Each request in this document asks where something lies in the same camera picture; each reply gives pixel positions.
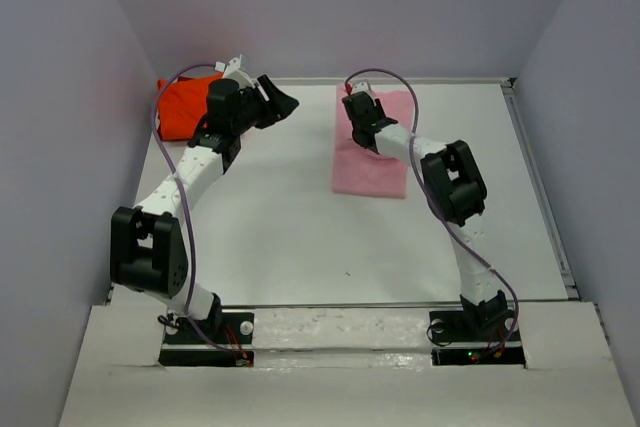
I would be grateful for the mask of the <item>pink t shirt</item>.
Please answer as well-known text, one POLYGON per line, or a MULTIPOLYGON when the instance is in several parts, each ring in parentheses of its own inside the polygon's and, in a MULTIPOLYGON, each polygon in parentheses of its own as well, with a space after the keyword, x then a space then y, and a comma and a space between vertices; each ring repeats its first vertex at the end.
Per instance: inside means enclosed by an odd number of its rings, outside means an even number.
POLYGON ((404 199, 408 167, 401 161, 377 155, 352 138, 352 125, 342 99, 343 85, 336 87, 334 150, 331 189, 336 194, 404 199))

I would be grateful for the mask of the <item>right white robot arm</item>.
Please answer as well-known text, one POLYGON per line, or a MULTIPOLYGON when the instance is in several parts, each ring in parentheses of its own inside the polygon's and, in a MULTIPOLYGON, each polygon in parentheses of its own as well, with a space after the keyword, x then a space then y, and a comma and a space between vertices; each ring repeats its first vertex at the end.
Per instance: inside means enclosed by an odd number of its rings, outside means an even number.
POLYGON ((506 294, 480 250, 487 188, 470 147, 464 141, 442 143, 418 136, 387 116, 368 90, 342 100, 355 143, 378 156, 414 170, 435 217, 451 239, 460 276, 460 326, 482 341, 509 315, 506 294))

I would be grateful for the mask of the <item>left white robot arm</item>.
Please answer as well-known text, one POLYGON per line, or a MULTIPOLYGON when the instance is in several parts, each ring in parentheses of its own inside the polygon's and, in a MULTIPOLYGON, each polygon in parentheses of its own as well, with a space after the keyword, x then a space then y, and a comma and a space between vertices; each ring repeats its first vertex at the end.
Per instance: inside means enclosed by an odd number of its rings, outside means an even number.
POLYGON ((212 81, 179 162, 169 162, 168 176, 136 206, 113 213, 111 281, 162 302, 198 341, 215 339, 223 323, 221 300, 196 281, 191 210, 227 173, 243 134, 286 119, 298 105, 266 75, 254 82, 212 81))

